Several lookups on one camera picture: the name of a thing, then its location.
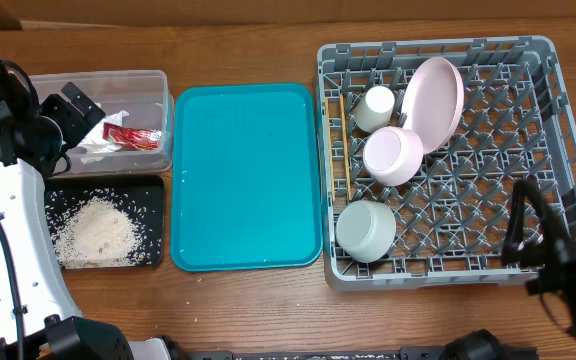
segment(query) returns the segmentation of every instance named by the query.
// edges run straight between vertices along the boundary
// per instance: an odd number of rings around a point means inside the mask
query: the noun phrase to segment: clear plastic container
[[[61,88],[74,83],[94,102],[101,104],[106,115],[127,111],[123,126],[161,130],[159,147],[149,151],[120,150],[89,153],[77,147],[68,151],[71,170],[61,176],[148,173],[168,170],[172,164],[172,131],[174,102],[168,90],[166,74],[159,70],[100,71],[31,76],[39,101],[50,94],[61,94]],[[61,160],[55,172],[65,169]]]

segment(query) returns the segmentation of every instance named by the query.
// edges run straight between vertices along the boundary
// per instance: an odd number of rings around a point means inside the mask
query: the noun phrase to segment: red snack wrapper
[[[135,150],[154,150],[159,147],[161,131],[132,129],[105,123],[104,140]]]

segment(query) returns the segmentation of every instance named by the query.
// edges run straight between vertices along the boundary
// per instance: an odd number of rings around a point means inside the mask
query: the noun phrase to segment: white cup
[[[397,186],[415,176],[423,156],[423,144],[414,131],[388,126],[370,135],[364,146],[363,161],[375,180]]]
[[[369,263],[379,260],[390,250],[397,222],[387,205],[358,200],[350,203],[339,215],[337,243],[355,260]]]
[[[352,111],[357,126],[368,133],[387,126],[390,123],[392,109],[395,106],[395,94],[385,86],[373,86]]]

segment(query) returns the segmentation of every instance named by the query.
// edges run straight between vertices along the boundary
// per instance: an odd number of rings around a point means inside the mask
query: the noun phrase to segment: blue tray
[[[322,248],[312,96],[298,84],[177,100],[170,253],[186,271],[303,266]]]

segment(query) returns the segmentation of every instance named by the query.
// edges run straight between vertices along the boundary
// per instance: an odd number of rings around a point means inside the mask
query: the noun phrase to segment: dish rack
[[[396,96],[391,125],[401,126],[408,82],[434,56],[449,60],[464,81],[460,124],[407,184],[383,186],[363,166],[368,135],[351,111],[367,89],[384,85]],[[317,68],[325,274],[332,288],[523,284],[536,269],[502,267],[500,251],[513,183],[529,175],[576,238],[576,127],[549,39],[330,44],[319,49]],[[370,264],[354,261],[335,241],[339,214],[359,199],[389,205],[397,219],[393,252]],[[541,237],[530,205],[524,235]]]

